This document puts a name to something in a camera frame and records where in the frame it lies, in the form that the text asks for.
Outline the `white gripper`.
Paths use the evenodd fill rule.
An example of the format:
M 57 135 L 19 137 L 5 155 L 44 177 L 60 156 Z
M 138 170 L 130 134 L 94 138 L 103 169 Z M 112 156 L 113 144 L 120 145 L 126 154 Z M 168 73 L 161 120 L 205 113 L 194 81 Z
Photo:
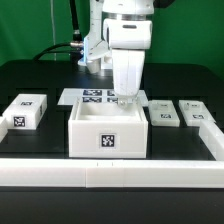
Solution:
M 134 98 L 140 89 L 145 52 L 142 50 L 112 50 L 114 92 L 118 105 L 126 108 L 128 98 Z

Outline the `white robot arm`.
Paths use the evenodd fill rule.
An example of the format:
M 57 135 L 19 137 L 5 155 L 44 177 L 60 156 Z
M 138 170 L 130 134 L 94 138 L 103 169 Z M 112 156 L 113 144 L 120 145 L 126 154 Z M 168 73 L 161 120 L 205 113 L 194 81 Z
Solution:
M 89 0 L 90 30 L 78 62 L 90 73 L 112 70 L 118 105 L 125 108 L 140 89 L 145 51 L 151 46 L 154 0 Z

